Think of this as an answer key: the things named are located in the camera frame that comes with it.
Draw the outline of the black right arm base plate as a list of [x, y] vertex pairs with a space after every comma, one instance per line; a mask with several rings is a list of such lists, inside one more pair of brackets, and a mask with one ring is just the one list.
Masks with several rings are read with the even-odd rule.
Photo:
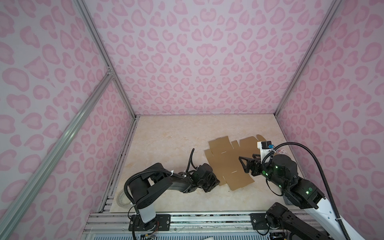
[[259, 232], [267, 232], [271, 229], [270, 226], [268, 225], [266, 216], [267, 216], [266, 213], [250, 214], [253, 230], [259, 231]]

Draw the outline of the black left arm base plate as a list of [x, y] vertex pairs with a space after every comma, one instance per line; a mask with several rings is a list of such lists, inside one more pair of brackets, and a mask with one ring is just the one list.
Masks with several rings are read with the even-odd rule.
[[153, 220], [144, 223], [140, 215], [132, 215], [129, 224], [129, 231], [135, 232], [145, 231], [169, 231], [171, 223], [171, 215], [157, 214]]

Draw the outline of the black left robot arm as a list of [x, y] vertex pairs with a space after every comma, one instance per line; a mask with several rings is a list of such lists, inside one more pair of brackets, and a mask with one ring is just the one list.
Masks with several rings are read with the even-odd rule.
[[153, 221], [157, 214], [154, 202], [167, 190], [189, 194], [197, 189], [211, 192], [220, 184], [209, 164], [175, 173], [166, 170], [161, 163], [129, 177], [124, 184], [124, 194], [134, 205], [136, 213], [144, 224]]

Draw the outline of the brown cardboard box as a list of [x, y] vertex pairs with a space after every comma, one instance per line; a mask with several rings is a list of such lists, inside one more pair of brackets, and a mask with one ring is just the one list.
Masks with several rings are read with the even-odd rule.
[[225, 136], [209, 142], [210, 148], [205, 150], [205, 156], [221, 186], [227, 184], [231, 191], [235, 191], [254, 182], [245, 173], [239, 157], [251, 158], [253, 154], [259, 154], [257, 142], [265, 140], [263, 136], [256, 135], [231, 142]]

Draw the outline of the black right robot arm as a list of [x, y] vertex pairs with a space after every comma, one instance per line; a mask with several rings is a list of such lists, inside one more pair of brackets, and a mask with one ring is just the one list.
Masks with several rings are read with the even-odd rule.
[[322, 233], [310, 226], [280, 203], [274, 203], [266, 211], [265, 222], [270, 229], [287, 230], [302, 240], [363, 239], [349, 223], [337, 216], [330, 199], [314, 183], [298, 175], [296, 162], [287, 155], [273, 156], [267, 164], [263, 164], [258, 155], [252, 158], [240, 157], [239, 161], [245, 173], [262, 176], [267, 183], [279, 187], [282, 197], [305, 210], [326, 232]]

